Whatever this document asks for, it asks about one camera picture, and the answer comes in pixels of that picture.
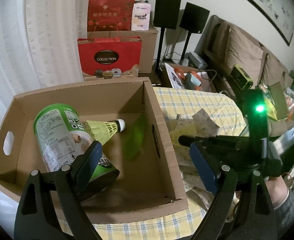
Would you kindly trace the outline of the grey sleeved right forearm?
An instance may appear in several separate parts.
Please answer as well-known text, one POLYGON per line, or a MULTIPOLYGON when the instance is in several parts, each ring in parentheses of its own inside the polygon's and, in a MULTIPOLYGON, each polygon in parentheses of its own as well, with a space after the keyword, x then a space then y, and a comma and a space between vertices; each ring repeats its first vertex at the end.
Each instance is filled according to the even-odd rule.
POLYGON ((277 234, 280 238, 294 223, 294 194, 288 190, 285 199, 274 208, 277 234))

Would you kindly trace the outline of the person's right hand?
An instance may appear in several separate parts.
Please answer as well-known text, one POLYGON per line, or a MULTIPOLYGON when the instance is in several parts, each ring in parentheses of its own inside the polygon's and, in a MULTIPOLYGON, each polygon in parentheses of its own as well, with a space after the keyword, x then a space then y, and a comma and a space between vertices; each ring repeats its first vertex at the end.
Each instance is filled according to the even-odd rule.
POLYGON ((265 184, 268 189, 273 207, 276 209, 287 200, 289 196, 289 189, 281 176, 270 177, 269 180, 265 182, 265 184))

